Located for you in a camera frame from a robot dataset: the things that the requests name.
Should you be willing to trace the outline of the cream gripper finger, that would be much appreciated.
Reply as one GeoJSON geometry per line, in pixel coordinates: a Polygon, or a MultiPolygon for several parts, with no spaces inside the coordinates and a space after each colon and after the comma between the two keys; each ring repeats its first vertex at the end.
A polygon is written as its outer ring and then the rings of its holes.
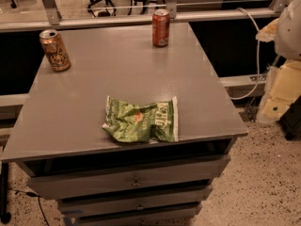
{"type": "Polygon", "coordinates": [[[278,18],[262,28],[256,35],[256,39],[263,42],[270,42],[275,40],[277,31],[278,18]]]}
{"type": "Polygon", "coordinates": [[[301,61],[287,59],[279,68],[271,67],[265,82],[256,121],[278,121],[301,96],[301,61]]]}

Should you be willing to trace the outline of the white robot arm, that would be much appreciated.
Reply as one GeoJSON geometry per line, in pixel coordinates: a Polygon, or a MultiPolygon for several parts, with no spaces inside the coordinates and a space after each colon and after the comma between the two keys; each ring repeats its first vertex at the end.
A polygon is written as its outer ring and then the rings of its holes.
{"type": "Polygon", "coordinates": [[[293,0],[257,33],[256,39],[273,41],[276,54],[285,58],[279,68],[271,66],[266,75],[257,121],[269,124],[279,121],[301,96],[301,0],[293,0]]]}

